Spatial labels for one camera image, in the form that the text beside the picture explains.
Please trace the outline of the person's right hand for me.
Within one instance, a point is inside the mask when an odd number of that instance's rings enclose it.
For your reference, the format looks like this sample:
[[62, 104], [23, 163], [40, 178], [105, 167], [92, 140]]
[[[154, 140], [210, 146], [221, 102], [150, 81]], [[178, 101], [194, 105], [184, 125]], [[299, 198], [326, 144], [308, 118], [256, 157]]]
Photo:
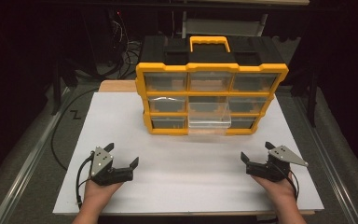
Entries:
[[252, 175], [252, 179], [266, 191], [274, 204], [293, 203], [296, 201], [295, 191], [287, 180], [271, 182], [254, 175]]

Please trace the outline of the grey metal frame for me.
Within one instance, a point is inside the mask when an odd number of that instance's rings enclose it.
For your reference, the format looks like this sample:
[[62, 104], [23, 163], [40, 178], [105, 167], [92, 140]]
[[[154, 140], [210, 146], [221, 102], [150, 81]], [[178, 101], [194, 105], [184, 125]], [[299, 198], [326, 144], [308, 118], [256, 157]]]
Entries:
[[195, 19], [187, 12], [182, 18], [182, 38], [187, 35], [229, 35], [229, 36], [261, 36], [264, 32], [268, 14], [258, 19]]

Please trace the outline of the clear plastic drawer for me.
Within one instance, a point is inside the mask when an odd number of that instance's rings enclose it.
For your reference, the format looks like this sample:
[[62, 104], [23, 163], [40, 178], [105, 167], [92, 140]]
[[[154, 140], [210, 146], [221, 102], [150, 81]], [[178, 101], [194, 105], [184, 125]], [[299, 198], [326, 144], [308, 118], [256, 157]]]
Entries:
[[187, 103], [189, 134], [225, 134], [231, 116], [225, 96], [190, 96]]

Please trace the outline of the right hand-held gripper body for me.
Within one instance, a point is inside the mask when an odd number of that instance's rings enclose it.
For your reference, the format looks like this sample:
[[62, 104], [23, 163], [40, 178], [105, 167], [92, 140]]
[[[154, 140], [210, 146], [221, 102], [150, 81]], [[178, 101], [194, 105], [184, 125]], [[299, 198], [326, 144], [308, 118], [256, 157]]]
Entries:
[[286, 146], [278, 146], [268, 150], [265, 163], [250, 161], [246, 165], [246, 173], [265, 178], [271, 182], [284, 180], [291, 171], [290, 164], [307, 167], [309, 164]]

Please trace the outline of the set of clear drawers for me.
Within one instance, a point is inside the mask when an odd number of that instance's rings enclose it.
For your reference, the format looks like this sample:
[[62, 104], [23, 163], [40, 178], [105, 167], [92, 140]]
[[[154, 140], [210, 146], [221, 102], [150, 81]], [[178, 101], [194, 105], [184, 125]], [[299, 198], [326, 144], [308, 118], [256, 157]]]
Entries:
[[178, 129], [188, 133], [188, 98], [225, 96], [231, 116], [228, 130], [250, 130], [270, 102], [278, 77], [277, 73], [224, 71], [146, 73], [145, 115], [154, 130]]

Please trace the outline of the yellow and black organizer cabinet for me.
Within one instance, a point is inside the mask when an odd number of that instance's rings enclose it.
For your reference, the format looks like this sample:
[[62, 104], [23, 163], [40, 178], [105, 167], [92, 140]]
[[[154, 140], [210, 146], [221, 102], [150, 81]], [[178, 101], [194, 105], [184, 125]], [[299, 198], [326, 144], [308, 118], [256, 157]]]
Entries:
[[229, 73], [277, 73], [278, 81], [272, 88], [273, 95], [263, 110], [263, 115], [250, 129], [229, 129], [226, 135], [252, 134], [266, 115], [279, 84], [288, 74], [288, 66], [272, 40], [264, 36], [191, 36], [186, 39], [164, 36], [147, 36], [136, 65], [136, 89], [144, 112], [144, 124], [152, 134], [183, 135], [178, 129], [154, 130], [145, 115], [146, 73], [175, 73], [224, 71]]

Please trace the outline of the person's left hand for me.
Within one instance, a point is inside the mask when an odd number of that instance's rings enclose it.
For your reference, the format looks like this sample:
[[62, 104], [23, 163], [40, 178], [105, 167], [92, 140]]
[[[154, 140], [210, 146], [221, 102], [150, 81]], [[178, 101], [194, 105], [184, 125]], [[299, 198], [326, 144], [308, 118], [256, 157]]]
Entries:
[[85, 187], [84, 202], [108, 203], [121, 186], [122, 183], [100, 186], [94, 181], [89, 180]]

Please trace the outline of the black metal stand leg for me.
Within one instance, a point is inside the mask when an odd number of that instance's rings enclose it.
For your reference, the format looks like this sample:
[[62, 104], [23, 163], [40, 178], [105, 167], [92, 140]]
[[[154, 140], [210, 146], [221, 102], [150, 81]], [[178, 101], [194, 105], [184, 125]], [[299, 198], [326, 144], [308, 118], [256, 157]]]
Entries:
[[53, 110], [52, 115], [56, 115], [62, 105], [62, 91], [61, 91], [61, 75], [60, 75], [60, 61], [57, 60], [53, 64], [53, 76], [52, 76], [52, 87], [53, 87]]
[[312, 127], [315, 126], [315, 106], [316, 106], [316, 93], [317, 93], [317, 81], [318, 75], [313, 72], [310, 76], [309, 83], [309, 98], [308, 98], [308, 107], [307, 107], [307, 118]]

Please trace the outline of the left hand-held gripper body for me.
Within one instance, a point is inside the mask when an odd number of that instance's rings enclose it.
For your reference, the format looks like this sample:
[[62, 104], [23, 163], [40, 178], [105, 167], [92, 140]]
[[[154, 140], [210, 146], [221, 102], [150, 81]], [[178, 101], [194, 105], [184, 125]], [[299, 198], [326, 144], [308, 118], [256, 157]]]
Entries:
[[96, 147], [90, 167], [90, 179], [99, 186], [109, 186], [133, 180], [134, 163], [125, 168], [113, 167], [113, 156], [101, 147]]

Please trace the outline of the aluminium floor rail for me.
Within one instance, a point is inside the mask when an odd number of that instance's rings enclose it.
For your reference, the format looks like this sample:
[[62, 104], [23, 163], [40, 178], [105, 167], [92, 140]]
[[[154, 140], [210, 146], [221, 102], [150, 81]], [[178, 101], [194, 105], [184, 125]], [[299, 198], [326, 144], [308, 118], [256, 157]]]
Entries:
[[62, 107], [69, 103], [74, 91], [74, 88], [63, 89], [62, 105], [55, 114], [52, 92], [48, 91], [47, 105], [5, 158], [0, 167], [0, 224], [8, 223], [62, 115]]
[[328, 151], [322, 142], [321, 136], [317, 133], [315, 127], [313, 127], [307, 117], [306, 107], [303, 105], [303, 101], [299, 97], [293, 98], [296, 108], [300, 111], [301, 118], [305, 121], [313, 143], [316, 145], [316, 153], [322, 164], [324, 172], [332, 190], [334, 191], [337, 201], [344, 213], [345, 218], [349, 224], [358, 224], [358, 212], [353, 204], [351, 196], [347, 187], [339, 176], [334, 163], [332, 162]]

